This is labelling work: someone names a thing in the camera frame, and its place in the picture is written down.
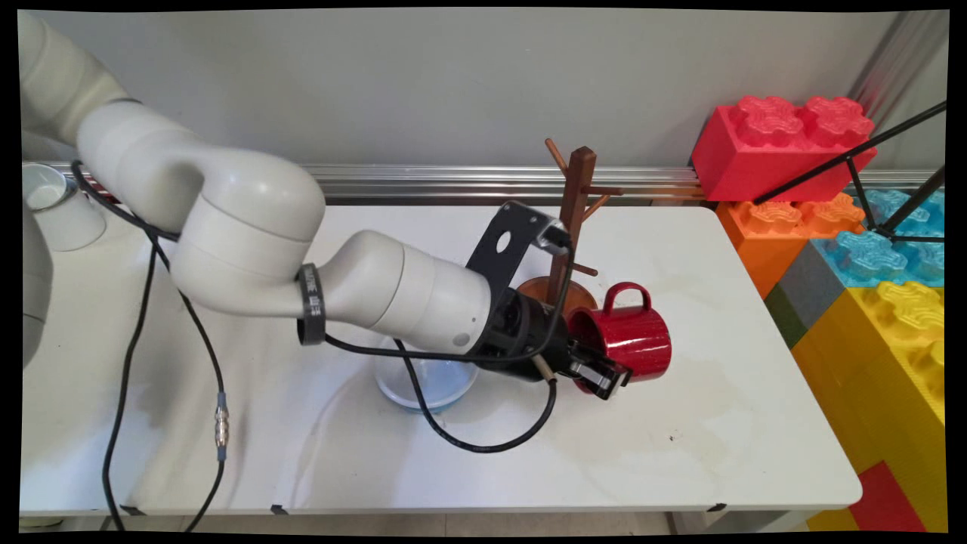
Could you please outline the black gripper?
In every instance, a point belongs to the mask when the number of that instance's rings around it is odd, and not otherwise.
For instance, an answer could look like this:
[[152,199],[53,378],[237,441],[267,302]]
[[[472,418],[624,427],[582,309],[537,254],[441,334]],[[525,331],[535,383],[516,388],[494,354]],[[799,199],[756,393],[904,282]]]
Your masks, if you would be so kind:
[[472,351],[473,356],[501,360],[498,363],[476,362],[475,365],[502,376],[538,382],[542,375],[531,359],[508,363],[505,358],[528,354],[539,347],[550,332],[551,340],[542,357],[552,372],[573,380],[587,394],[601,400],[611,399],[631,380],[632,369],[605,357],[600,349],[570,338],[563,317],[550,329],[553,313],[552,307],[539,300],[516,289],[505,289]]

